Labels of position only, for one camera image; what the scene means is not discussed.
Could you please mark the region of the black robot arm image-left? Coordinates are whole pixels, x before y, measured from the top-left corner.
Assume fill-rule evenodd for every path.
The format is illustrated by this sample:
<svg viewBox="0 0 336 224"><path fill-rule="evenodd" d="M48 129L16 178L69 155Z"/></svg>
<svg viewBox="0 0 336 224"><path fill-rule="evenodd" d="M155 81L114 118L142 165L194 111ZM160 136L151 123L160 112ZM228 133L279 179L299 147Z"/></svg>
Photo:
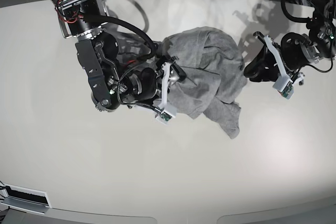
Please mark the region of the black robot arm image-left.
<svg viewBox="0 0 336 224"><path fill-rule="evenodd" d="M108 14L104 0L51 0L65 38L77 38L80 65L86 71L91 97L100 111L112 112L121 105L140 106L168 119L176 114L169 104L169 88L185 79L176 58L158 56L158 43L144 31ZM103 28L115 24L143 39L148 52L120 59L120 45Z"/></svg>

